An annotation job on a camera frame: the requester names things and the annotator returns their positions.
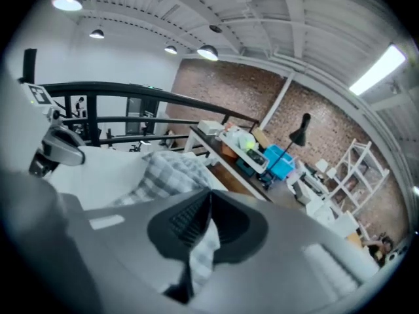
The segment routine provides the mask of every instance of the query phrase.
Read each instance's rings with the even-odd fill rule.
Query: blue bin
[[[283,150],[278,145],[270,145],[265,151],[264,156],[268,158],[269,163],[266,169],[275,174],[279,179],[284,180],[290,172],[295,169],[294,159],[288,153],[285,153],[281,160],[272,168],[272,164],[282,155]]]

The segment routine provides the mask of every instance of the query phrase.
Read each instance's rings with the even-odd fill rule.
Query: white wall
[[[181,58],[165,53],[164,39],[135,28],[117,33],[118,24],[102,22],[104,39],[88,34],[98,27],[93,19],[78,24],[50,1],[41,1],[30,13],[5,52],[5,64],[14,78],[22,76],[24,50],[37,48],[35,82],[48,84],[71,81],[104,81],[141,84],[171,92]],[[75,111],[77,97],[72,97]],[[57,99],[62,105],[64,99]],[[159,112],[166,110],[162,103]],[[98,97],[98,116],[125,116],[125,97]],[[125,134],[125,123],[100,126],[113,135]]]

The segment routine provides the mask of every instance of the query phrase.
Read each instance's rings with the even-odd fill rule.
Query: checkered fabric
[[[196,158],[173,151],[158,151],[146,155],[143,159],[147,162],[147,169],[138,186],[113,201],[110,207],[145,203],[200,188],[212,188],[207,169]],[[189,255],[192,288],[195,294],[210,278],[214,252],[220,246],[217,226],[211,220],[201,241]]]

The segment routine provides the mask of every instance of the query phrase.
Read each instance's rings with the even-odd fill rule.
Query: dark hair
[[[391,250],[393,250],[394,242],[389,236],[384,236],[381,241],[383,242],[383,244],[386,244],[386,243],[390,244]]]

